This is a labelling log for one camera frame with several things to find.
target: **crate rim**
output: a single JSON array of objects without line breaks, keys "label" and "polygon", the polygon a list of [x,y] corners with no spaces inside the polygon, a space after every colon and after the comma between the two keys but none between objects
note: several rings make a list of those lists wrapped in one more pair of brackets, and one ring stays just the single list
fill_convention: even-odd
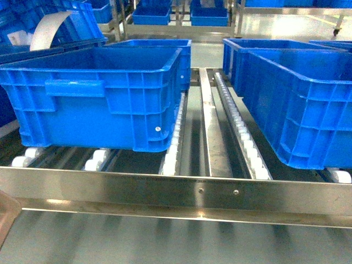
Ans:
[{"label": "crate rim", "polygon": [[[84,48],[84,49],[80,49],[79,51],[84,51],[84,50],[92,50],[92,49],[112,49],[112,47],[95,47],[95,48]],[[64,52],[64,54],[69,54],[71,52],[77,52],[77,51],[69,51],[69,52]],[[11,71],[24,71],[24,72],[37,72],[37,71],[41,71],[41,72],[70,72],[70,73],[74,73],[77,72],[78,70],[84,70],[85,72],[89,72],[89,73],[159,73],[159,72],[167,72],[171,69],[173,63],[177,60],[177,58],[181,55],[182,52],[182,48],[175,48],[175,51],[173,53],[173,55],[170,57],[169,60],[166,61],[166,63],[164,64],[164,66],[161,69],[156,69],[156,70],[123,70],[123,69],[117,69],[117,70],[105,70],[105,69],[56,69],[56,68],[18,68],[18,67],[7,67],[7,65],[11,65],[11,64],[15,64],[15,63],[19,63],[19,62],[13,62],[13,63],[6,63],[6,64],[2,64],[0,65],[0,70],[1,71],[6,71],[6,70],[11,70]],[[45,57],[51,57],[51,56],[58,56],[60,54],[63,53],[56,53],[56,54],[51,54],[49,56],[45,56]]]},{"label": "crate rim", "polygon": [[[120,47],[123,47],[123,43],[127,42],[132,42],[132,41],[187,41],[187,45],[168,45],[168,46],[161,46],[161,45],[146,45],[146,46],[140,46],[140,47],[165,47],[165,48],[172,48],[172,47],[190,47],[192,45],[192,40],[189,38],[175,38],[175,39],[169,39],[169,38],[148,38],[148,39],[132,39],[132,40],[124,40],[121,42],[117,42]],[[109,45],[115,45],[117,43],[111,43],[106,45],[105,47],[108,47]]]},{"label": "crate rim", "polygon": [[[281,64],[279,64],[277,62],[274,62],[274,61],[272,61],[270,59],[267,59],[267,58],[255,53],[255,52],[249,51],[248,53],[250,53],[253,56],[259,57],[260,59],[262,59],[262,60],[264,60],[264,61],[266,61],[266,62],[268,62],[270,64],[273,64],[273,65],[279,67],[282,70],[285,70],[286,72],[289,72],[291,75],[293,75],[293,76],[295,76],[295,77],[297,77],[297,78],[299,78],[299,79],[301,79],[303,81],[309,81],[310,83],[319,83],[319,84],[335,84],[335,85],[339,85],[339,84],[346,85],[346,84],[348,84],[348,85],[352,85],[352,80],[351,81],[341,81],[341,80],[321,80],[321,79],[309,78],[309,77],[307,77],[305,75],[302,75],[300,73],[297,73],[297,72],[295,72],[295,71],[293,71],[293,70],[291,70],[291,69],[289,69],[289,68],[287,68],[287,67],[285,67],[285,66],[283,66],[283,65],[281,65]],[[339,52],[336,52],[336,51],[326,52],[325,51],[323,53],[329,54],[329,53],[339,53]]]},{"label": "crate rim", "polygon": [[[303,48],[246,48],[246,47],[241,47],[238,44],[232,42],[233,40],[236,41],[242,41],[242,40],[253,40],[253,41],[263,41],[266,39],[262,39],[262,38],[242,38],[242,39],[238,39],[238,38],[223,38],[222,42],[228,46],[230,46],[231,48],[235,48],[238,52],[247,52],[250,49],[258,49],[258,50],[293,50],[293,51],[302,51],[304,50]],[[305,44],[310,44],[310,45],[314,45],[320,48],[324,48],[326,50],[333,50],[333,51],[339,51],[339,52],[347,52],[347,50],[342,49],[342,48],[335,48],[335,47],[327,47],[324,45],[320,45],[320,44],[315,44],[315,43],[309,43],[309,42],[301,42],[301,41],[297,41],[297,40],[270,40],[272,42],[277,42],[277,41],[291,41],[291,42],[296,42],[296,43],[305,43]],[[309,49],[310,51],[322,51],[322,49]]]}]

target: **shelving rack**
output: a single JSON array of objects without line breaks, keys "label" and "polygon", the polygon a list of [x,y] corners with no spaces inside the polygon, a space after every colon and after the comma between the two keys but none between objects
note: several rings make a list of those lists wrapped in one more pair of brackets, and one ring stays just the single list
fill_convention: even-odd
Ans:
[{"label": "shelving rack", "polygon": [[[185,1],[181,1],[180,5],[173,6],[173,13],[175,14],[175,25],[159,26],[159,25],[134,25],[132,16],[127,15],[123,19],[124,32],[127,35],[167,35],[177,36],[180,38],[193,38],[202,41],[219,41],[225,37],[242,37],[243,17],[245,14],[273,14],[273,15],[339,15],[336,27],[333,30],[333,35],[341,30],[343,19],[347,15],[352,15],[352,9],[346,8],[253,8],[246,7],[246,0],[241,4],[236,0],[228,0],[225,6],[228,8],[229,21],[228,26],[186,26],[185,15],[189,15],[189,6]],[[120,40],[118,30],[115,32],[116,39]]]}]

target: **white paper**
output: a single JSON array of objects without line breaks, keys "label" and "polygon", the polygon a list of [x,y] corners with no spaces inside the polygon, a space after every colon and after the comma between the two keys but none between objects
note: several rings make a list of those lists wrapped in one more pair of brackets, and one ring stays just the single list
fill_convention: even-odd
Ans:
[{"label": "white paper", "polygon": [[71,13],[72,11],[66,11],[45,15],[35,29],[30,51],[49,49],[59,27]]}]

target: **blue plastic crate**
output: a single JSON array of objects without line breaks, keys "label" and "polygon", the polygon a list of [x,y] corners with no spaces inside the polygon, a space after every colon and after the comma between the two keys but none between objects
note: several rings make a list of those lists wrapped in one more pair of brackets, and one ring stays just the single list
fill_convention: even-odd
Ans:
[{"label": "blue plastic crate", "polygon": [[64,52],[0,65],[0,84],[25,146],[160,152],[172,139],[181,52],[151,47]]},{"label": "blue plastic crate", "polygon": [[341,48],[347,50],[348,52],[352,52],[352,41],[324,41],[324,40],[311,40],[310,43]]},{"label": "blue plastic crate", "polygon": [[[68,43],[61,47],[32,52],[29,51],[29,46],[0,46],[0,64],[49,56],[51,54],[73,51],[79,48],[100,47],[105,44],[105,42],[105,38],[81,41],[77,43]],[[15,120],[15,113],[5,90],[0,87],[0,128],[13,120]]]},{"label": "blue plastic crate", "polygon": [[246,7],[283,7],[284,0],[246,0]]},{"label": "blue plastic crate", "polygon": [[108,45],[107,47],[149,46],[182,48],[179,81],[181,83],[181,90],[186,91],[190,87],[191,79],[191,44],[192,40],[127,40]]},{"label": "blue plastic crate", "polygon": [[111,5],[109,0],[88,0],[92,5],[94,16],[98,23],[105,24],[112,20]]},{"label": "blue plastic crate", "polygon": [[227,26],[229,14],[226,8],[193,8],[192,26]]},{"label": "blue plastic crate", "polygon": [[246,82],[246,65],[248,52],[262,49],[287,49],[287,50],[337,50],[332,47],[304,43],[292,40],[255,40],[255,39],[224,39],[223,71],[231,80],[238,96],[244,95]]},{"label": "blue plastic crate", "polygon": [[352,54],[250,52],[243,101],[278,158],[300,169],[351,168]]},{"label": "blue plastic crate", "polygon": [[136,25],[168,25],[171,9],[168,7],[137,7],[133,12],[133,23]]},{"label": "blue plastic crate", "polygon": [[285,0],[285,7],[312,7],[314,0]]},{"label": "blue plastic crate", "polygon": [[59,28],[54,45],[103,38],[90,4],[68,0],[28,0],[11,5],[11,13],[18,18],[16,23],[21,22],[29,33],[35,31],[45,15],[67,10],[72,14]]}]

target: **metal rack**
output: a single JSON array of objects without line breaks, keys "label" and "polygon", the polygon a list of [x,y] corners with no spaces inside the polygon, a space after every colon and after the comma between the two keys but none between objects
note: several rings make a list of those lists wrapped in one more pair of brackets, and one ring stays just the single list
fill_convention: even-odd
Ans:
[{"label": "metal rack", "polygon": [[[137,0],[134,0],[131,12],[136,7]],[[189,15],[189,8],[186,6],[185,1],[182,1],[180,5],[173,7],[173,14],[175,14],[175,25],[160,26],[160,25],[134,25],[132,21],[132,15],[124,15],[124,7],[122,6],[122,24],[124,29],[123,35],[120,32],[119,17],[116,10],[116,5],[113,6],[113,13],[115,13],[114,19],[115,28],[114,31],[115,39],[117,41],[126,39],[127,34],[133,35],[166,35],[166,36],[177,36],[179,38],[189,38],[193,40],[201,40],[207,42],[218,42],[219,40],[226,37],[242,37],[242,26],[243,17],[245,14],[273,14],[273,15],[339,15],[336,27],[334,28],[333,35],[337,34],[341,30],[343,18],[346,15],[352,15],[352,9],[343,8],[252,8],[246,7],[246,0],[241,1],[241,4],[237,3],[237,0],[228,0],[225,2],[225,6],[228,8],[229,21],[228,26],[185,26],[183,25],[185,15]]]},{"label": "metal rack", "polygon": [[167,152],[110,150],[95,172],[84,171],[84,165],[96,150],[76,147],[49,147],[26,168],[10,167],[25,153],[13,132],[1,141],[1,190],[22,210],[352,228],[352,184],[293,170],[255,142],[252,162],[248,143],[262,135],[220,72],[192,70],[190,92],[200,89],[202,105],[202,136],[192,141],[204,145],[191,147],[203,149],[204,156],[192,165],[204,166],[204,173],[182,175],[189,144],[184,135],[192,134],[185,127],[190,122],[185,93]]}]

